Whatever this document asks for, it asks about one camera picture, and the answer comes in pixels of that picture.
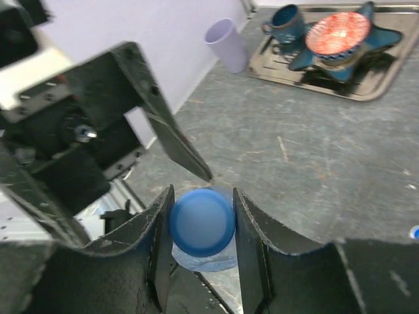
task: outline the blue ceramic mug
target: blue ceramic mug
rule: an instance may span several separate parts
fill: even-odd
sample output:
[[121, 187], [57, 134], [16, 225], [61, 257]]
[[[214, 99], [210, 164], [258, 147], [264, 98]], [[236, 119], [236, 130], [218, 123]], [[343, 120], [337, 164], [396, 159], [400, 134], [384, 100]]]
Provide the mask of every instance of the blue ceramic mug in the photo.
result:
[[289, 44], [304, 35], [304, 18], [296, 5], [280, 8], [270, 21], [262, 24], [262, 31], [280, 44]]

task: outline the lavender plastic cup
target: lavender plastic cup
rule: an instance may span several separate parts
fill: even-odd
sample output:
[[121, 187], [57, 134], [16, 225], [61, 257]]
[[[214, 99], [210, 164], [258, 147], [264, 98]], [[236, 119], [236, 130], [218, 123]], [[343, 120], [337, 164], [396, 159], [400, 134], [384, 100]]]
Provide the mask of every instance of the lavender plastic cup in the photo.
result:
[[248, 63], [243, 40], [230, 18], [224, 18], [212, 25], [204, 37], [205, 43], [231, 73], [240, 73]]

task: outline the gray countertop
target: gray countertop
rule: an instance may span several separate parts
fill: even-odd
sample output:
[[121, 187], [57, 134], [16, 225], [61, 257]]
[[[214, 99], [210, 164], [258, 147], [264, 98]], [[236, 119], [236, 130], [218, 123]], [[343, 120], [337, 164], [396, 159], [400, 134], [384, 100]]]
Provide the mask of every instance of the gray countertop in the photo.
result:
[[[243, 31], [263, 40], [260, 10]], [[419, 224], [419, 49], [380, 99], [367, 103], [231, 75], [217, 64], [176, 114], [211, 167], [306, 237], [408, 238]], [[158, 143], [128, 179], [147, 203], [169, 184], [177, 195], [206, 184]], [[206, 276], [240, 312], [236, 270]]]

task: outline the stainless steel baking tray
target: stainless steel baking tray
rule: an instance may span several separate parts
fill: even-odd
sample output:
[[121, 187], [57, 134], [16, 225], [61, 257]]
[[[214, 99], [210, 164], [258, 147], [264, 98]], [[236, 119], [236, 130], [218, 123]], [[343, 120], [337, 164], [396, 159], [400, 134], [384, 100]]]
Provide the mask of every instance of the stainless steel baking tray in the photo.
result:
[[[355, 11], [360, 4], [300, 5], [306, 23], [344, 11]], [[381, 96], [390, 86], [397, 72], [419, 39], [419, 3], [376, 3], [374, 23], [403, 33], [402, 41], [369, 58], [359, 67], [351, 83], [335, 82], [321, 71], [294, 72], [288, 70], [289, 61], [272, 53], [276, 41], [266, 36], [249, 63], [249, 75], [258, 79], [305, 88], [356, 101], [368, 101]]]

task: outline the plastic bottle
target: plastic bottle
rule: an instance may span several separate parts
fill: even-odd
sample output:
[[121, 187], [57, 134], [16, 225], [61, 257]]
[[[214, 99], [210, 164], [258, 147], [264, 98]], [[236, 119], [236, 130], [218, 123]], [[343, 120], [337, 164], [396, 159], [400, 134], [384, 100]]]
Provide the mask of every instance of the plastic bottle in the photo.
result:
[[236, 217], [232, 192], [199, 188], [181, 196], [170, 214], [172, 255], [191, 271], [223, 271], [237, 266]]

